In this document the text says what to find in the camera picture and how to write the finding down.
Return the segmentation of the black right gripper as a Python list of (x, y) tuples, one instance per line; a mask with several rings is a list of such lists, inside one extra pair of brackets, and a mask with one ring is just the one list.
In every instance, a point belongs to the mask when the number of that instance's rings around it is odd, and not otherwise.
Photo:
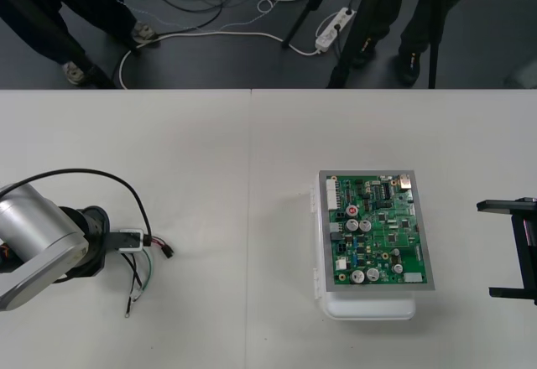
[(523, 289), (490, 288), (489, 295), (493, 298), (527, 299), (536, 304), (536, 199), (521, 198), (526, 204), (519, 207), (513, 214), (512, 200), (484, 200), (477, 203), (479, 212), (512, 215), (514, 240), (517, 249), (519, 268), (523, 281)]

